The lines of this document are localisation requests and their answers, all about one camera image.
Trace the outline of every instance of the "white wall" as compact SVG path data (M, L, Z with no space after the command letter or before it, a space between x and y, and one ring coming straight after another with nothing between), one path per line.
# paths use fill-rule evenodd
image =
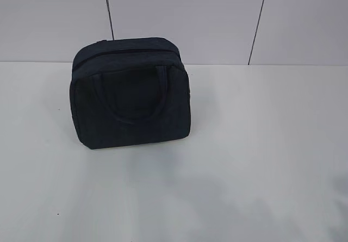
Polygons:
M110 0L116 38L163 36L186 64L247 64L262 0ZM348 64L348 0L265 0L251 64ZM0 0L0 61L72 61L111 39L105 0Z
M0 0L0 61L71 61L110 37L105 0Z
M187 64L247 64L262 0L110 0L118 38L162 36Z
M348 64L348 0L265 0L251 64Z

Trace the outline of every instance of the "bag handle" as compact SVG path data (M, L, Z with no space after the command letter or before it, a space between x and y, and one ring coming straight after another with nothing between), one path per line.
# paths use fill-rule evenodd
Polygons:
M141 118L141 119L130 119L130 118L126 118L126 117L119 115L116 111L113 111L111 109L110 105L108 104L107 99L105 97L101 74L97 74L97 75L92 76L92 81L94 84L96 95L99 98L99 100L101 101L101 103L103 104L103 106L105 107L105 109L108 111L108 113L118 121L128 123L128 124L139 124L139 123L151 121L151 120L155 119L163 110L165 102L166 102L166 98L167 98L167 88L168 88L167 67L166 66L156 66L156 69L157 69L157 75L158 75L158 79L159 79L161 99L160 99L159 103L157 104L154 112L148 117Z

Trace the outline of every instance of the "fabric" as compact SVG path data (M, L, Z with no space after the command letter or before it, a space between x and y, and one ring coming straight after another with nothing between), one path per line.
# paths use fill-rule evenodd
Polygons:
M100 41L73 62L70 105L91 149L181 139L191 125L189 78L163 38Z

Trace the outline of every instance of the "zipper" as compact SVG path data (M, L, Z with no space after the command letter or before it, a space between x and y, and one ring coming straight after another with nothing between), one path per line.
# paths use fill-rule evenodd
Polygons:
M111 52L107 52L107 53L98 53L98 54L92 55L92 56L84 59L83 61L79 62L77 65L75 65L75 67L72 70L76 71L78 68L80 68L81 65L85 64L89 60L94 59L96 57L103 56L103 55L125 54L125 53L151 53L151 52L171 52L171 53L174 53L176 56L178 56L178 54L176 52L171 51L171 50L164 50L164 49L126 49L126 50L116 50L116 51L111 51Z

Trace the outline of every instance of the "insulated bag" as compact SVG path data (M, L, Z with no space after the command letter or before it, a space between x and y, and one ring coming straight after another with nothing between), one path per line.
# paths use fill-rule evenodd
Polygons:
M79 140L108 148L176 140L190 132L189 78L163 38L100 41L74 58L70 106Z

